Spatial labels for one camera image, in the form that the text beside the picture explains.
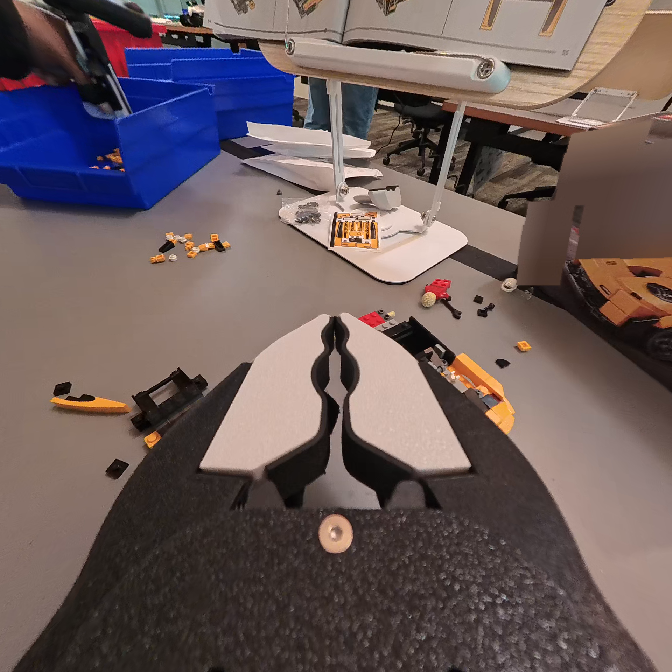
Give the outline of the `person's left hand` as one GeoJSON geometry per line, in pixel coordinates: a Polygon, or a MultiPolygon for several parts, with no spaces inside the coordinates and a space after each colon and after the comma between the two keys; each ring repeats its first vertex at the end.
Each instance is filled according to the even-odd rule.
{"type": "Polygon", "coordinates": [[[16,7],[26,28],[33,72],[49,85],[88,85],[66,23],[53,13],[19,1],[16,7]]]}

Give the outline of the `blue plastic bin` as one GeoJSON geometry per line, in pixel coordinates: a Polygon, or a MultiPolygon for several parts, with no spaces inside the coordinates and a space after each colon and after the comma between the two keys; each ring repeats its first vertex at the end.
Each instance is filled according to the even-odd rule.
{"type": "Polygon", "coordinates": [[[248,122],[291,126],[294,76],[257,51],[214,50],[214,55],[171,60],[172,80],[212,89],[220,140],[244,137],[248,122]]]}
{"type": "Polygon", "coordinates": [[[1,184],[31,200],[147,210],[220,153],[209,89],[120,84],[133,114],[116,119],[89,115],[73,86],[1,93],[1,184]],[[89,168],[115,148],[125,172],[89,168]]]}
{"type": "Polygon", "coordinates": [[[234,53],[229,48],[125,48],[127,77],[135,79],[172,80],[172,63],[177,60],[261,59],[260,51],[242,49],[234,53]]]}

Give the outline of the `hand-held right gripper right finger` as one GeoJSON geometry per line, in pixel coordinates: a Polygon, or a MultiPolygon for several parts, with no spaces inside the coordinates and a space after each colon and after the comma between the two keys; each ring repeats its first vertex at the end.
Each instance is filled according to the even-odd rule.
{"type": "Polygon", "coordinates": [[[335,319],[341,357],[341,448],[348,473],[382,508],[412,483],[425,508],[439,508],[429,480],[471,468],[419,362],[401,345],[348,313],[335,319]]]}

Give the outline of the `clear acrylic holder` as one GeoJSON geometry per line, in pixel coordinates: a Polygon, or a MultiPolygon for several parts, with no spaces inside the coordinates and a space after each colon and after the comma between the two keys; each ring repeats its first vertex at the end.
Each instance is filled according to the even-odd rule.
{"type": "Polygon", "coordinates": [[[558,124],[592,130],[620,120],[637,99],[637,91],[596,87],[580,102],[570,115],[558,124]]]}

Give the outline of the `orange curved lego piece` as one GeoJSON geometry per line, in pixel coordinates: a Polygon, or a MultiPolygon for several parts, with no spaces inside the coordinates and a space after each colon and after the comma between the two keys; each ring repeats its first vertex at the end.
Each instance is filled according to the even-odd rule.
{"type": "Polygon", "coordinates": [[[79,397],[53,397],[50,402],[58,408],[83,413],[125,415],[130,413],[131,410],[126,403],[102,397],[95,397],[89,394],[82,394],[79,397]]]}

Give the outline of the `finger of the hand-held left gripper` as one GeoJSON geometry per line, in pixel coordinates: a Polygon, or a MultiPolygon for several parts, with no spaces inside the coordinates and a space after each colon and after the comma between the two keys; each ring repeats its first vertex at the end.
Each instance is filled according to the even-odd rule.
{"type": "Polygon", "coordinates": [[[123,89],[121,88],[120,82],[116,76],[115,71],[111,63],[106,64],[106,73],[105,79],[107,81],[107,86],[111,92],[111,106],[114,110],[114,113],[118,117],[126,117],[132,114],[132,110],[128,103],[128,100],[124,94],[123,89]]]}

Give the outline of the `lego instruction booklet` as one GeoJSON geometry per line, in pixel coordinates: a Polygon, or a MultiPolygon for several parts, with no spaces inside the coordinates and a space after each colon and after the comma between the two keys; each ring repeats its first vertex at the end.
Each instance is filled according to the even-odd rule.
{"type": "Polygon", "coordinates": [[[571,70],[606,1],[206,1],[214,34],[494,56],[571,70]]]}

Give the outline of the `orange sticker sheet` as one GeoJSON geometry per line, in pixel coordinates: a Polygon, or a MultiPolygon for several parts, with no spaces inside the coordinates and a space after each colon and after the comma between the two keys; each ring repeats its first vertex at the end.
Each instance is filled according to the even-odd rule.
{"type": "Polygon", "coordinates": [[[380,248],[379,213],[336,212],[332,216],[329,248],[364,249],[377,251],[380,248]]]}

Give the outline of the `stack of white paper bags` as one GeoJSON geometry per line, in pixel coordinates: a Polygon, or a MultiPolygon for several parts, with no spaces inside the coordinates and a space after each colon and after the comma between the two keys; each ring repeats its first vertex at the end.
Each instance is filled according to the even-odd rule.
{"type": "Polygon", "coordinates": [[[348,180],[382,179],[376,168],[347,163],[336,175],[328,131],[248,122],[247,135],[267,144],[264,155],[245,159],[244,164],[306,189],[328,192],[348,180]]]}

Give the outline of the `wooden office desk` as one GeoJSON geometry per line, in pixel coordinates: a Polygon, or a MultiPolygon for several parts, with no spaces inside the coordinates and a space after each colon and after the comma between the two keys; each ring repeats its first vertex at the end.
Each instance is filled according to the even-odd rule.
{"type": "Polygon", "coordinates": [[[468,104],[458,138],[468,142],[469,149],[455,191],[467,194],[486,148],[526,156],[533,164],[560,171],[569,137],[578,131],[561,122],[558,114],[468,104]]]}
{"type": "Polygon", "coordinates": [[[155,24],[155,27],[159,28],[159,37],[164,47],[229,48],[233,53],[238,53],[241,49],[261,51],[256,39],[215,34],[207,27],[183,26],[178,22],[155,24]]]}

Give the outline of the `lego set box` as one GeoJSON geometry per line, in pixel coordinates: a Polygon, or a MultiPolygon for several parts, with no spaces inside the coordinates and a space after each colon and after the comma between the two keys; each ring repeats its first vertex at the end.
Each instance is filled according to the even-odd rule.
{"type": "Polygon", "coordinates": [[[566,261],[567,308],[671,390],[671,258],[566,261]]]}

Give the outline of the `clear bag of black pieces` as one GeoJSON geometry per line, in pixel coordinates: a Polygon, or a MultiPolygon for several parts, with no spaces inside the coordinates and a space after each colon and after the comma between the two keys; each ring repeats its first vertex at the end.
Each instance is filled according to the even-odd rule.
{"type": "Polygon", "coordinates": [[[315,226],[322,223],[320,204],[315,199],[283,198],[279,217],[286,224],[315,226]]]}

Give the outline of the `scattered small lego pieces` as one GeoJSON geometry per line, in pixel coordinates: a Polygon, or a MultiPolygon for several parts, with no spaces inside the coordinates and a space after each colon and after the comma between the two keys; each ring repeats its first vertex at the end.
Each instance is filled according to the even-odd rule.
{"type": "Polygon", "coordinates": [[[164,234],[164,241],[158,249],[158,253],[149,257],[149,263],[152,265],[175,263],[180,259],[180,254],[188,259],[195,259],[211,251],[225,253],[231,249],[230,242],[220,239],[219,235],[212,233],[209,239],[203,243],[194,240],[194,235],[190,232],[178,234],[172,231],[164,234]]]}

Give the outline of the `person's left forearm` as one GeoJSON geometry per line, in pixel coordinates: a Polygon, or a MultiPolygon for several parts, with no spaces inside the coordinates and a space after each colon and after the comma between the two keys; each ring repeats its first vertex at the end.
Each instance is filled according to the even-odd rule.
{"type": "Polygon", "coordinates": [[[20,81],[31,74],[28,33],[13,1],[1,1],[1,78],[20,81]]]}

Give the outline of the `black lego frame assembly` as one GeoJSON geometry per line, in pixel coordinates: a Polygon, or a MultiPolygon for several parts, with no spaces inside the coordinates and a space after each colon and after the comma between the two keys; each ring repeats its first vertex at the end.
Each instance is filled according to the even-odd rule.
{"type": "Polygon", "coordinates": [[[154,430],[202,398],[208,387],[203,375],[194,377],[180,367],[144,391],[132,395],[138,412],[130,419],[138,432],[154,430]]]}

